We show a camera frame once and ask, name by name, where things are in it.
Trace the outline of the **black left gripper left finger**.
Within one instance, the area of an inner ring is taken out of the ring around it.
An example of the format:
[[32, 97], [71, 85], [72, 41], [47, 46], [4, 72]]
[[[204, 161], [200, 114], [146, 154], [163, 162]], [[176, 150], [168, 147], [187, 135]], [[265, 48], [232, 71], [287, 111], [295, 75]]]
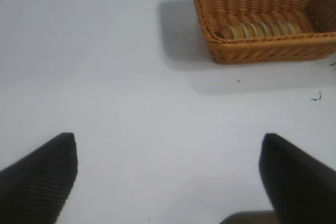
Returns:
[[78, 173], [75, 135], [61, 133], [1, 171], [1, 223], [56, 223]]

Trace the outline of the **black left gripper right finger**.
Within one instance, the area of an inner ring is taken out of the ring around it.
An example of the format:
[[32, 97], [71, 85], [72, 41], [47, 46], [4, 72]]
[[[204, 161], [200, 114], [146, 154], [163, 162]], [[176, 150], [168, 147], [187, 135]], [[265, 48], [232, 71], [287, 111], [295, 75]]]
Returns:
[[335, 223], [335, 171], [329, 166], [267, 133], [259, 172], [280, 223]]

